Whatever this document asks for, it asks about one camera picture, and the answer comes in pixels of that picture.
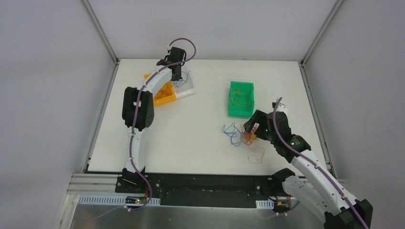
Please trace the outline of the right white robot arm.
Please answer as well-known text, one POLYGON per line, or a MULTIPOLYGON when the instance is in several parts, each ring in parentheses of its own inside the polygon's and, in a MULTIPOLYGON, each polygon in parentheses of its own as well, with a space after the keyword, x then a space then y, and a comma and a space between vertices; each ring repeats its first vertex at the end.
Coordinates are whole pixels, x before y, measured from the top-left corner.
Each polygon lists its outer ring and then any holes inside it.
POLYGON ((373 207, 343 187, 319 162, 307 141, 293 134, 282 111, 256 110, 244 123, 245 131, 267 140, 276 152, 308 180, 302 181, 290 169, 273 174, 271 189, 276 195, 289 194, 316 215, 325 229, 369 229, 373 207))

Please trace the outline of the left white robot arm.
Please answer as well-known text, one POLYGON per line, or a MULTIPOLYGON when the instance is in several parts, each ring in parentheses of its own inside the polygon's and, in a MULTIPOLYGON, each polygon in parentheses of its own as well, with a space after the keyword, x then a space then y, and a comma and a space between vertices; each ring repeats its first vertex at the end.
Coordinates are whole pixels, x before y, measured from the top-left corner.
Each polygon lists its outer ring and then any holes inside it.
POLYGON ((144 136, 154 120, 154 96, 168 82, 181 79, 181 67, 186 61, 186 51, 169 47, 168 54, 156 64, 155 72, 143 83, 124 90, 122 119, 128 128, 128 159, 122 177, 134 193, 145 189, 146 180, 142 171, 145 168, 144 136))

